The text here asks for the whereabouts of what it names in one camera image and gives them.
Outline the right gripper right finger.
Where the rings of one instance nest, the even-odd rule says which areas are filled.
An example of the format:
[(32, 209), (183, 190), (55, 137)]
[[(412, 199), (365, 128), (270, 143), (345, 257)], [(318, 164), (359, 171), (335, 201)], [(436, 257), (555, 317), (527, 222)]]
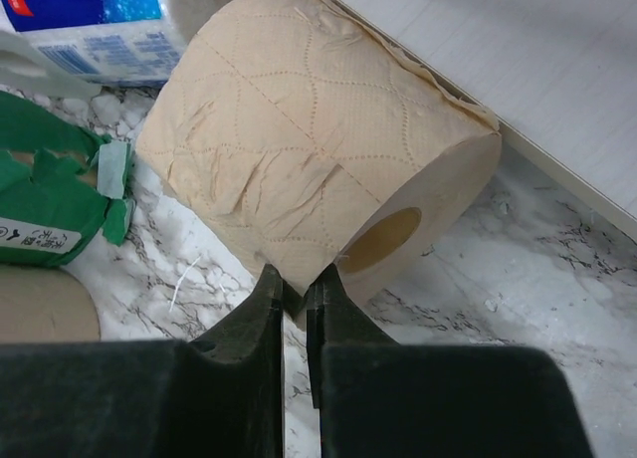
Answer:
[(335, 266), (307, 291), (308, 356), (325, 457), (589, 457), (554, 360), (527, 346), (401, 344)]

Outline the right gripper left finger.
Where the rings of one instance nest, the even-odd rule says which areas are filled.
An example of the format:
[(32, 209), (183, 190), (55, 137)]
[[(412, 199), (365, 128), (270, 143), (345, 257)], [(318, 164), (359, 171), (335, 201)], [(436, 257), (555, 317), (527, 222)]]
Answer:
[(208, 332), (5, 345), (5, 457), (280, 457), (284, 282), (266, 266)]

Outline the brown roll back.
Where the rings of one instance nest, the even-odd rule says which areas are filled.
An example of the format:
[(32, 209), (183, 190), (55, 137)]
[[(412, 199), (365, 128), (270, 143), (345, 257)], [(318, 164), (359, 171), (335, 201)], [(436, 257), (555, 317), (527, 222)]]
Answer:
[(497, 119), (328, 0), (233, 0), (198, 31), (136, 152), (252, 274), (362, 304), (494, 174)]

